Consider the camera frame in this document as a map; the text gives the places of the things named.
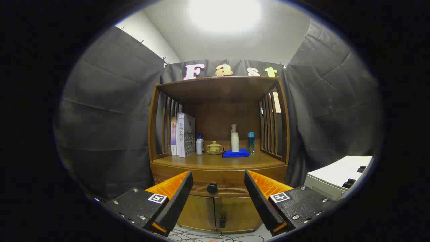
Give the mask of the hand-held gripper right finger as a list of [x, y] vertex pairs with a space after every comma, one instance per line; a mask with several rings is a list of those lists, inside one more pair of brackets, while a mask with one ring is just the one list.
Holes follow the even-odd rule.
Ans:
[[338, 201], [307, 186], [292, 188], [246, 170], [244, 184], [263, 224], [272, 236], [298, 229], [331, 212]]

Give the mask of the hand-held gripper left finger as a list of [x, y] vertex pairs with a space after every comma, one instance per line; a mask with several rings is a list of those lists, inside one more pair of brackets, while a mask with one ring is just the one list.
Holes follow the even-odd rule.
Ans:
[[185, 207], [193, 187], [187, 170], [152, 187], [132, 187], [110, 199], [95, 198], [110, 216], [134, 230], [154, 237], [168, 237]]

